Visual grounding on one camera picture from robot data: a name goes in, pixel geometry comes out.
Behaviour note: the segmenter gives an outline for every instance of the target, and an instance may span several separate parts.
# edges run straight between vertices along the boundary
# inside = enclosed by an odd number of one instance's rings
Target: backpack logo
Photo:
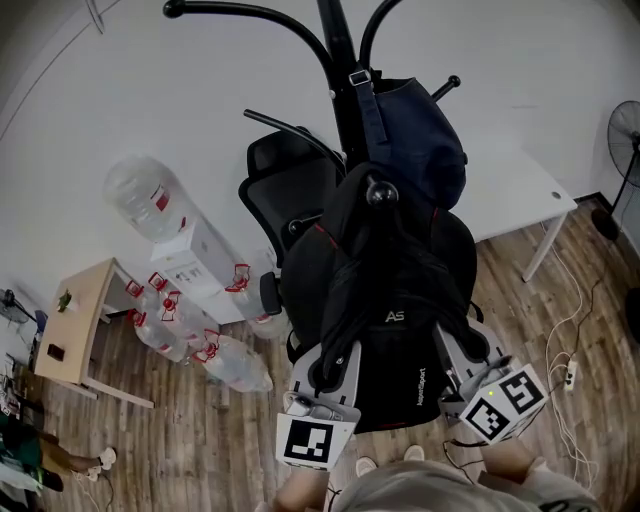
[[[401,320],[404,320],[404,311],[398,311],[396,313],[394,313],[393,311],[389,311],[387,319],[384,321],[384,323],[388,324],[389,322],[400,322]]]
[[[418,404],[422,406],[424,402],[424,384],[425,384],[425,372],[426,368],[420,368],[420,382],[418,382]]]

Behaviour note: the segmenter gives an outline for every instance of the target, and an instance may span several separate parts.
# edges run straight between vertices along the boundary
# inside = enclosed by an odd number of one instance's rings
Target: power strip
[[[578,361],[574,361],[573,359],[569,360],[569,364],[567,365],[567,374],[564,379],[564,390],[565,391],[573,391],[573,387],[576,383],[576,374],[578,373]]]

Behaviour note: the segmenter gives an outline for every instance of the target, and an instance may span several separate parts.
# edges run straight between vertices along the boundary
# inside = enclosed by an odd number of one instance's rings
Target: white shoe
[[[409,446],[407,451],[404,452],[402,460],[418,460],[424,462],[424,450],[422,446],[418,446],[417,444]]]
[[[116,462],[116,451],[109,447],[105,451],[100,454],[100,464],[102,465],[102,469],[105,471],[109,471],[111,466]]]
[[[358,478],[371,473],[374,469],[378,469],[378,465],[369,457],[360,457],[356,461],[356,475]]]
[[[87,471],[85,476],[90,482],[97,482],[101,472],[102,468],[100,466],[96,466],[95,468],[89,468],[89,471]]]

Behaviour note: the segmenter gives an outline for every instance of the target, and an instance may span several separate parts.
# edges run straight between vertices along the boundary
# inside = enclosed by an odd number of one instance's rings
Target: wooden table
[[[108,312],[110,309],[104,301],[116,273],[121,275],[125,282],[129,280],[129,276],[119,267],[117,261],[111,258],[60,283],[49,309],[49,320],[38,349],[35,374],[94,400],[98,395],[89,388],[153,409],[153,402],[108,386],[88,374],[98,321],[100,318],[108,321],[103,311]],[[58,297],[66,290],[69,290],[77,306],[75,310],[67,309],[59,313]],[[47,354],[51,344],[64,350],[62,361]]]
[[[542,263],[576,202],[524,150],[495,144],[472,148],[467,185],[452,210],[476,242],[550,220],[547,234],[522,274],[529,281]]]

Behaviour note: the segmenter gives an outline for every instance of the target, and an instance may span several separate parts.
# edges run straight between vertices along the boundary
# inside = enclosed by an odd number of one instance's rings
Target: person
[[[43,468],[58,475],[75,472],[95,482],[115,461],[113,448],[107,448],[96,458],[72,455],[59,445],[54,435],[39,432],[14,416],[0,414],[0,462]]]
[[[596,512],[595,498],[568,477],[549,470],[518,439],[481,449],[486,472],[472,484],[458,470],[425,461],[411,446],[404,461],[378,468],[358,459],[352,482],[335,499],[331,512]],[[312,512],[324,509],[329,473],[294,468],[271,507],[256,512]]]

